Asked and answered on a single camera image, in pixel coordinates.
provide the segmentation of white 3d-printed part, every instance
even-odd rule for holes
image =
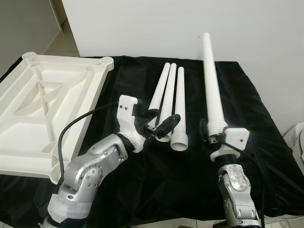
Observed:
[[[60,178],[57,141],[63,128],[93,110],[108,71],[102,59],[28,52],[0,83],[0,174]],[[65,165],[78,155],[90,116],[63,139]]]

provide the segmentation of silver robotic arm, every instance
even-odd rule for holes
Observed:
[[[210,159],[219,166],[218,187],[223,196],[226,216],[226,221],[213,227],[258,228],[261,222],[250,196],[250,181],[242,166],[237,164],[240,151],[246,147],[249,131],[245,128],[229,128],[225,122],[209,33],[203,35],[203,54],[208,138],[210,143],[221,144],[221,148],[213,152]]]
[[[140,152],[143,149],[145,138],[141,134],[162,138],[181,119],[178,114],[173,115],[160,126],[151,127],[147,123],[156,117],[158,110],[148,110],[137,122],[133,116],[136,104],[136,98],[120,96],[117,111],[120,132],[107,136],[86,154],[69,163],[58,194],[51,197],[47,208],[50,216],[44,220],[42,228],[82,227],[83,219],[89,215],[97,189],[104,178],[128,159],[128,152]]]

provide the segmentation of black fabric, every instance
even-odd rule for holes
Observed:
[[[122,134],[117,134],[117,136],[123,141],[125,150],[127,151],[127,153],[131,153],[132,151],[135,150],[135,147],[133,146],[133,144],[130,142],[130,140],[123,136]]]
[[[207,118],[202,61],[115,57],[97,106],[118,101],[120,95],[137,97],[145,111],[166,62],[185,69],[186,126],[189,148],[173,151],[169,143],[146,142],[144,150],[110,173],[99,187],[88,227],[122,227],[186,217],[223,219],[217,166],[203,147],[199,122]],[[226,121],[250,131],[246,153],[266,174],[265,214],[304,214],[304,176],[248,77],[236,62],[216,63]],[[119,131],[117,108],[94,114],[81,153],[111,133]],[[260,208],[260,175],[241,156],[238,162],[251,181],[252,198]],[[0,178],[0,221],[22,227],[42,222],[55,185],[47,179]]]

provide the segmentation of plastic pipe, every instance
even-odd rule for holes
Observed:
[[[185,81],[183,67],[179,67],[177,72],[175,114],[179,114],[181,118],[179,124],[173,130],[171,148],[175,151],[184,151],[188,148],[188,137],[186,135]]]
[[[219,84],[212,53],[210,34],[203,35],[204,77],[208,112],[209,136],[222,133],[227,123],[224,120]]]
[[[156,89],[154,91],[154,95],[152,97],[149,109],[159,109],[162,102],[162,95],[163,91],[165,90],[168,74],[170,69],[170,63],[165,63],[165,66],[163,67],[161,77],[158,80]],[[150,121],[149,125],[155,127],[157,117],[155,117],[153,120]]]
[[[163,99],[161,107],[161,115],[159,125],[172,115],[172,106],[173,106],[173,96],[174,96],[174,84],[175,84],[175,74],[176,74],[176,64],[172,63],[170,66],[168,82],[166,86],[165,96]],[[160,142],[168,142],[171,138],[171,133],[167,134],[165,137],[159,139],[155,137]]]

